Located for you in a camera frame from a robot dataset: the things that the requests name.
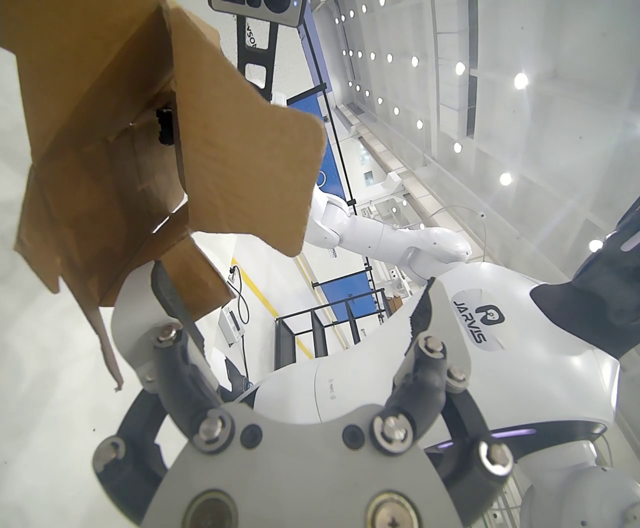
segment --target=white humanoid robot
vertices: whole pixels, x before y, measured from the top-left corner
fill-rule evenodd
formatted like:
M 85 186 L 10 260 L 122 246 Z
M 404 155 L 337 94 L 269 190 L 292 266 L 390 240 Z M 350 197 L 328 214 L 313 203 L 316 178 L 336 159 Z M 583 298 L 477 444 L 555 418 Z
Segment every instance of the white humanoid robot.
M 638 205 L 593 259 L 637 265 L 640 246 L 620 247 L 634 237 L 638 243 Z M 353 216 L 341 198 L 318 188 L 305 240 L 394 264 L 418 284 L 435 277 L 429 332 L 452 357 L 466 352 L 452 359 L 450 375 L 466 385 L 533 483 L 521 509 L 523 528 L 640 526 L 640 485 L 596 467 L 591 443 L 614 420 L 617 358 L 640 340 L 637 282 L 626 293 L 607 293 L 607 284 L 615 290 L 621 283 L 607 279 L 606 262 L 590 260 L 567 285 L 543 285 L 495 264 L 465 264 L 470 246 L 460 235 Z M 419 300 L 409 298 L 372 337 L 345 352 L 274 372 L 252 389 L 254 409 L 275 420 L 315 423 L 384 403 Z M 442 418 L 420 440 L 433 452 L 450 443 Z

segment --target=cardboard box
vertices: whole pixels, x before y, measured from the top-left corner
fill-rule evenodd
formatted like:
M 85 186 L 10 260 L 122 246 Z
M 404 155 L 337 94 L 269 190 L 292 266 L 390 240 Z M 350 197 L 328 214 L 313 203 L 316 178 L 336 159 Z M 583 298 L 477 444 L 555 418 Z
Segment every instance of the cardboard box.
M 130 271 L 162 260 L 197 320 L 231 295 L 193 231 L 299 254 L 324 127 L 260 98 L 203 20 L 158 0 L 0 0 L 0 45 L 17 56 L 33 160 L 15 249 L 52 292 L 67 283 L 118 388 L 99 306 Z M 167 104 L 174 147 L 158 140 Z

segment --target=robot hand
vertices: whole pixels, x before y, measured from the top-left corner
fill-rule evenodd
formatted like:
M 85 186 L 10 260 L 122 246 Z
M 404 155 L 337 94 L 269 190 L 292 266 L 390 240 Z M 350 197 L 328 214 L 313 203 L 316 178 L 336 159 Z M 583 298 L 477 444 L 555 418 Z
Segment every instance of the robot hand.
M 323 193 L 317 186 L 305 240 L 321 248 L 340 246 L 393 264 L 419 285 L 465 262 L 471 255 L 469 243 L 458 233 L 443 227 L 400 229 L 355 216 L 343 199 Z
M 135 298 L 126 293 L 133 283 Z M 120 295 L 118 311 L 153 295 L 166 306 L 163 320 L 126 329 L 136 346 L 125 358 L 153 380 L 93 457 L 103 489 L 137 525 L 294 527 L 304 518 L 312 528 L 419 528 L 431 520 L 461 528 L 495 500 L 513 468 L 466 391 L 449 394 L 446 346 L 423 326 L 383 406 L 288 424 L 245 400 L 223 402 L 221 384 L 202 362 L 202 337 L 161 263 L 132 273 Z M 433 463 L 417 441 L 440 413 L 456 442 Z M 189 440 L 170 470 L 155 444 L 167 414 Z

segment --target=hex bolt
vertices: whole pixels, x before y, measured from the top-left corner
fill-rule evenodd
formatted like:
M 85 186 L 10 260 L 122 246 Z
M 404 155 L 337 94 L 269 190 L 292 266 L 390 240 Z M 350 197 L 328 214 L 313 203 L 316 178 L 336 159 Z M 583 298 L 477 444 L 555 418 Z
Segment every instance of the hex bolt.
M 507 467 L 509 465 L 509 455 L 505 451 L 505 447 L 504 444 L 492 444 L 486 455 L 489 462 L 498 466 Z
M 126 453 L 124 440 L 118 436 L 111 436 L 102 441 L 93 454 L 93 470 L 96 474 L 104 471 L 114 460 L 122 460 Z
M 220 437 L 220 433 L 222 433 L 224 427 L 225 425 L 221 418 L 210 418 L 207 416 L 200 424 L 198 434 L 202 440 L 209 444 L 215 442 Z
M 173 341 L 177 334 L 178 334 L 178 331 L 176 330 L 176 327 L 173 323 L 166 324 L 160 329 L 160 333 L 158 334 L 158 337 L 157 337 L 158 343 L 166 343 L 167 341 Z
M 451 365 L 447 370 L 447 376 L 450 380 L 455 381 L 456 383 L 463 383 L 466 380 L 465 373 L 462 371 L 460 367 L 456 367 L 455 365 Z
M 437 354 L 438 352 L 442 352 L 444 345 L 442 344 L 442 341 L 440 339 L 438 339 L 437 337 L 434 337 L 432 335 L 428 335 L 425 339 L 424 339 L 424 346 L 425 348 L 433 353 L 433 354 Z
M 398 417 L 389 416 L 385 419 L 382 433 L 385 437 L 393 442 L 394 440 L 402 442 L 406 438 L 406 429 L 397 423 Z

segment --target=recessed light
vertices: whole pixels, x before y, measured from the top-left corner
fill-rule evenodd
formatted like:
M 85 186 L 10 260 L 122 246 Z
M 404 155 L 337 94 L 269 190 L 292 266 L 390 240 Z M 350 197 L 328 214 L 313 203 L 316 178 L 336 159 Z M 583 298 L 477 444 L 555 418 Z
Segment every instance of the recessed light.
M 518 74 L 513 80 L 513 86 L 516 90 L 523 90 L 529 84 L 529 78 L 525 74 Z
M 509 185 L 511 182 L 513 182 L 513 178 L 511 174 L 509 174 L 508 172 L 504 172 L 500 175 L 500 183 L 505 187 Z
M 596 251 L 601 250 L 603 245 L 602 240 L 592 240 L 589 242 L 589 250 L 591 253 L 595 253 Z

